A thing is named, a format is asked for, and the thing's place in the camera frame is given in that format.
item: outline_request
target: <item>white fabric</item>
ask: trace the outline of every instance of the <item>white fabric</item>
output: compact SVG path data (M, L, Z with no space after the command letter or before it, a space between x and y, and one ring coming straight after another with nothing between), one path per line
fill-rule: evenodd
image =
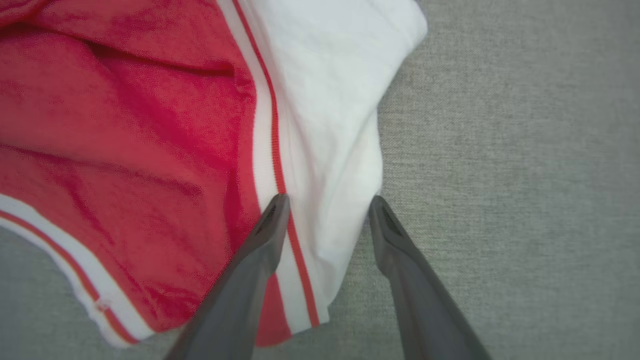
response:
M247 0L243 8L276 87L287 192L326 322L382 186L376 108L426 20L413 0ZM285 308L305 301L280 286Z

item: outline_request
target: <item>gray background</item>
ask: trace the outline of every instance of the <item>gray background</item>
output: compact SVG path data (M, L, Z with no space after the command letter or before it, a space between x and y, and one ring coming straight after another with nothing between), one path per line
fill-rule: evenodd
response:
M389 203L496 359L639 359L640 2L422 7L428 39L380 106ZM0 238L3 359L172 344L110 348L53 262ZM366 228L330 313L255 358L401 358Z

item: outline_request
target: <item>garment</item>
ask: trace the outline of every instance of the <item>garment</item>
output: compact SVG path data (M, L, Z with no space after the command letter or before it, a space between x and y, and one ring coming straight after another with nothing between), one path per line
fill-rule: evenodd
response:
M257 338L329 320L381 188L376 107L413 0L0 4L0 226L46 251L110 344L183 325L277 193Z

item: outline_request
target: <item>red stripe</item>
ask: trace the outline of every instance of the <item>red stripe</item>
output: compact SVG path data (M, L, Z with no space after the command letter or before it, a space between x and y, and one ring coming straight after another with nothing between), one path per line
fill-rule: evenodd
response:
M98 301L98 299L100 298L98 291L95 289L95 287L91 283L91 280L89 280L89 277L85 274L84 270L80 267L80 265L78 265L77 261L75 261L75 259L65 249L60 247L60 245L58 245L45 233L41 232L36 227L34 227L33 225L29 224L28 222L24 221L21 218L17 218L9 213L5 213L4 211L0 211L0 218L5 218L16 225L19 225L27 229L28 231L32 232L34 235L42 239L42 241L44 241L48 246L50 246L53 249L53 251L58 253L58 255L60 255L60 257L62 257L69 266L71 266L71 269L73 269L73 271L76 273L76 275L78 276L78 279L80 279L80 283L82 284L86 292L89 294L89 296L91 296L91 299L93 299L94 302ZM133 336L131 336L131 334L129 334L127 329L125 329L122 323L120 323L120 321L113 314L111 309L107 309L105 311L105 316L109 321L109 324L111 324L111 327L113 328L113 330L124 341L130 344L135 344L138 342L136 338L134 338Z
M284 173L282 172L282 159L280 157L280 135L278 133L279 129L279 121L278 121L278 104L276 102L276 92L273 88L273 82L271 81L271 76L269 76L269 72L267 71L267 66L262 59L262 55L260 54L260 50L258 49L258 45L253 37L253 33L251 32L251 28L249 27L249 23L244 16L244 12L238 3L238 0L234 0L234 5L240 16L240 20L243 23L244 30L246 31L247 36L249 37L249 41L253 47L253 51L255 52L256 57L258 57L258 61L260 62L260 67L264 73L265 78L267 79L267 84L269 85L269 93L271 94L271 116L273 118L271 123L271 153L273 157L273 169L276 175L276 185L278 187L278 193L286 193L287 188L284 183ZM293 214L289 217L289 239L291 240L291 247L293 249L293 255L296 259L296 265L298 266L298 272L300 273L300 279L302 281L302 287L305 292L305 300L307 301L307 311L309 313L309 319L311 321L311 326L316 327L320 324L318 319L318 313L316 308L316 299L314 298L313 289L311 288L311 280L309 278L309 273L307 272L307 266L305 264L305 258L302 254L302 249L300 247L300 240L298 239L298 234L296 232L296 226L293 221Z

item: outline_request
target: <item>gray tablecloth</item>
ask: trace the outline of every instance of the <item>gray tablecloth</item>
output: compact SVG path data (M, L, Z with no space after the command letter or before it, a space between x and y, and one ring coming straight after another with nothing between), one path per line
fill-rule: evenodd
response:
M422 7L380 106L385 197L496 359L639 359L640 2ZM330 313L255 358L401 358L368 229ZM176 335L110 348L7 231L0 323L3 359L161 359Z

